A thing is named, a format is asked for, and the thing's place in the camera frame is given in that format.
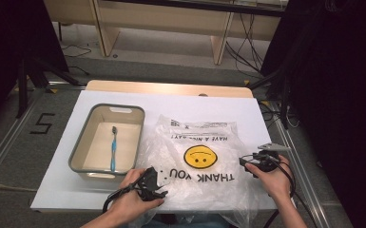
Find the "floor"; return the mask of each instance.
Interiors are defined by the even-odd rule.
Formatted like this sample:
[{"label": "floor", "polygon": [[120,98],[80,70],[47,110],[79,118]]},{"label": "floor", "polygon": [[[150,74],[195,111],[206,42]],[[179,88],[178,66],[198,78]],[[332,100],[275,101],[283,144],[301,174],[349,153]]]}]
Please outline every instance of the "floor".
[{"label": "floor", "polygon": [[[57,24],[53,23],[53,26],[58,34]],[[243,73],[254,72],[250,67],[237,63],[237,61],[227,52],[224,53],[222,63],[219,66],[214,65],[210,39],[208,36],[122,29],[117,43],[108,57],[103,57],[101,55],[97,39],[95,27],[81,25],[62,26],[61,46],[64,50],[64,54],[70,57],[78,56],[78,58],[107,61],[125,61],[209,69],[230,69],[243,71]],[[238,50],[243,40],[229,39],[228,42],[233,49]],[[254,44],[258,54],[263,57],[268,49],[269,43],[265,41],[254,41]],[[250,60],[250,63],[255,64],[254,61],[251,61],[253,58],[250,51],[245,51],[249,49],[248,42],[246,42],[242,48],[241,55],[245,59]],[[71,72],[80,73],[80,70],[81,69],[73,67]],[[262,89],[260,91],[254,91],[255,96],[262,97],[263,91],[264,90]],[[10,131],[9,126],[14,121],[13,118],[8,118],[8,115],[13,114],[16,110],[15,96],[9,95],[8,104],[10,105],[4,107],[7,108],[7,110],[3,110],[0,116],[0,119],[4,120],[0,124],[2,125],[2,128],[5,129],[4,131],[0,131],[0,143],[2,139],[4,139],[5,133]],[[324,225],[320,225],[319,227],[352,227],[352,224],[344,213],[340,202],[338,202],[329,181],[323,174],[323,169],[316,165],[318,159],[314,155],[313,149],[307,143],[307,135],[302,131],[301,125],[300,127],[294,127],[297,124],[297,122],[294,121],[291,123],[289,131],[285,131],[281,129],[281,125],[278,123],[279,121],[267,123],[268,129],[271,132],[271,138],[276,140],[277,143],[287,142],[296,147],[297,151],[302,152],[299,153],[297,157],[294,157],[293,160],[294,162],[299,162],[298,166],[300,171],[304,170],[304,167],[302,166],[307,166],[308,175],[306,175],[305,179],[298,181],[301,182],[301,186],[303,186],[303,184],[310,184],[311,188],[307,190],[301,187],[301,195],[303,197],[307,197],[308,195],[317,196],[317,201],[308,201],[306,203],[309,205],[317,204],[322,207],[323,214],[317,213],[317,215],[326,218],[319,218],[318,220],[328,220],[327,223],[322,222],[321,224]]]}]

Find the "gray floor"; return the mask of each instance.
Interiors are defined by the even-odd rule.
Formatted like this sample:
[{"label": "gray floor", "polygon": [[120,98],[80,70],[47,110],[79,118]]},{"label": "gray floor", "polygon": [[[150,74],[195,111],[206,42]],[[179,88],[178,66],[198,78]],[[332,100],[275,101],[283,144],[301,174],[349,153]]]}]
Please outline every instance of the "gray floor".
[{"label": "gray floor", "polygon": [[[234,48],[239,48],[242,40],[230,39]],[[222,64],[213,64],[210,40],[207,36],[189,35],[172,32],[145,30],[122,30],[116,47],[109,57],[102,57],[95,35],[95,28],[87,26],[70,26],[63,28],[63,47],[77,45],[90,48],[91,52],[78,58],[67,58],[69,66],[78,66],[91,75],[84,75],[79,69],[71,72],[83,82],[98,78],[104,80],[148,81],[169,83],[209,84],[221,86],[242,86],[244,81],[254,82],[257,79],[237,71],[249,72],[246,66],[238,64],[227,53]],[[268,49],[267,42],[256,42],[261,55]],[[75,47],[64,50],[66,55],[84,53]],[[247,59],[251,56],[243,52]],[[263,99],[266,87],[253,91],[256,98]],[[78,97],[79,91],[60,89],[57,93],[38,93],[33,91],[30,97],[39,97],[38,104],[26,120],[23,129],[10,145],[8,155],[0,164],[0,227],[77,227],[98,213],[41,214],[32,212],[29,205],[38,189],[50,159],[55,152],[67,118]],[[0,110],[0,144],[4,143],[7,132],[16,122],[17,92],[13,91]],[[41,113],[53,112],[55,123],[47,135],[30,135]],[[275,143],[282,143],[278,122],[265,123]],[[289,127],[287,131],[296,146],[301,163],[306,167],[313,191],[316,192],[324,216],[331,227],[352,227],[339,203],[335,192],[327,180],[323,169],[316,166],[317,158],[307,139],[307,134],[299,127]],[[304,198],[304,191],[298,187]],[[310,227],[311,220],[299,205],[301,215]],[[254,220],[254,227],[262,227],[272,212],[259,212]],[[272,227],[281,227],[277,218]]]}]

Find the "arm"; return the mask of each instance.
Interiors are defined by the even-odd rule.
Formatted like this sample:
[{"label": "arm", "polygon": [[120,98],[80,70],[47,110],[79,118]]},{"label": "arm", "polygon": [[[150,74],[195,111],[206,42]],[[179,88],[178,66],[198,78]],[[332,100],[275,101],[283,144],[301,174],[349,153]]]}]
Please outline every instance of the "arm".
[{"label": "arm", "polygon": [[[144,169],[130,170],[120,184],[120,188],[127,187],[130,183],[138,179],[144,172]],[[111,207],[104,214],[84,225],[84,228],[106,228],[118,227],[126,224],[144,212],[158,207],[164,203],[163,199],[153,201],[142,201],[136,190],[122,195],[119,199],[112,202]]]},{"label": "arm", "polygon": [[[281,162],[289,165],[289,161],[286,158],[281,155],[279,155],[279,158]],[[283,164],[282,168],[291,175],[290,169],[286,164]],[[264,173],[250,163],[247,163],[245,167],[260,178],[263,188],[277,205],[285,227],[307,227],[290,200],[290,181],[278,168],[269,173]]]}]

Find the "person's right hand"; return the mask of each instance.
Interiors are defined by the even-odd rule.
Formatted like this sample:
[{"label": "person's right hand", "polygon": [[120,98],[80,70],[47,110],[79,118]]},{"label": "person's right hand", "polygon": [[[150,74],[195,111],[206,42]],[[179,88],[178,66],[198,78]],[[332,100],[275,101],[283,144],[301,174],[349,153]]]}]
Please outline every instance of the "person's right hand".
[{"label": "person's right hand", "polygon": [[[289,165],[289,161],[279,155],[280,161]],[[281,167],[292,177],[289,167],[286,164],[281,164]],[[257,166],[251,163],[247,163],[245,167],[253,174],[257,175],[262,181],[262,186],[265,191],[272,197],[272,199],[277,200],[281,198],[290,198],[290,181],[283,174],[280,169],[276,168],[271,172],[265,173],[258,169]]]}]

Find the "person's left hand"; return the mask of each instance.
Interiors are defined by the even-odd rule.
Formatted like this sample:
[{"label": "person's left hand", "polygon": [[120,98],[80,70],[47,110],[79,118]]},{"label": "person's left hand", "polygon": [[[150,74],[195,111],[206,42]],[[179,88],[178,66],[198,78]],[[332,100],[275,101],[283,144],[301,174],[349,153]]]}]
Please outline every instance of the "person's left hand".
[{"label": "person's left hand", "polygon": [[[126,174],[120,184],[120,188],[127,187],[130,183],[138,179],[145,169],[131,169]],[[143,201],[136,190],[123,194],[120,198],[114,200],[104,214],[91,221],[84,227],[117,227],[126,224],[144,212],[158,207],[164,203],[163,199],[153,201]]]}]

